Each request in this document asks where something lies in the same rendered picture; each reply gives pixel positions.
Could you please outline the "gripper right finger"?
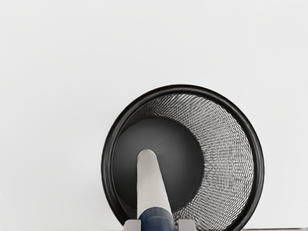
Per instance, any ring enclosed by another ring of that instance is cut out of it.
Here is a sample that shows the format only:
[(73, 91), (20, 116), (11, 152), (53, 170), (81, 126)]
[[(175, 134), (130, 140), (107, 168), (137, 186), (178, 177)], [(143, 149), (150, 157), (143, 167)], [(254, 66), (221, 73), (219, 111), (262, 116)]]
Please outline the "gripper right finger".
[(179, 219), (178, 231), (195, 231), (195, 223), (191, 219)]

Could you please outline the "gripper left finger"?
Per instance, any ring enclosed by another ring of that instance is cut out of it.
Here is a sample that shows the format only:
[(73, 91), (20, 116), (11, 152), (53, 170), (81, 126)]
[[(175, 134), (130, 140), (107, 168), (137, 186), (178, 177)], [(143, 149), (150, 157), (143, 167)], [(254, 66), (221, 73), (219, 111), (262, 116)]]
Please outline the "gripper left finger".
[(141, 220), (129, 219), (123, 226), (123, 231), (141, 231)]

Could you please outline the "black mesh pen holder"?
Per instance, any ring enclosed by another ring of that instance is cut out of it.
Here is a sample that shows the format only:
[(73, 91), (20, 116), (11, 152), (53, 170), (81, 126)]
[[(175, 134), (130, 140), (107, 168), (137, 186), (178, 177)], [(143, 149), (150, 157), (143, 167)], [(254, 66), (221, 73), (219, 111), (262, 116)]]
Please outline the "black mesh pen holder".
[(124, 226), (137, 219), (137, 156), (156, 154), (171, 212), (195, 231), (241, 231), (264, 183), (257, 134), (224, 96), (194, 85), (169, 85), (131, 102), (111, 126), (102, 153), (107, 202)]

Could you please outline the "white pen with blue grip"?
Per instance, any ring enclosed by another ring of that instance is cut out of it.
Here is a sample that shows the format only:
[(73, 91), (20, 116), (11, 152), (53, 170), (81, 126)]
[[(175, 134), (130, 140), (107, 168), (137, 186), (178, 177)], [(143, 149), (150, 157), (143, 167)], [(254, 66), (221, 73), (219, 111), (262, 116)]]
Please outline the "white pen with blue grip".
[(149, 149), (137, 156), (137, 219), (141, 231), (176, 231), (159, 163)]

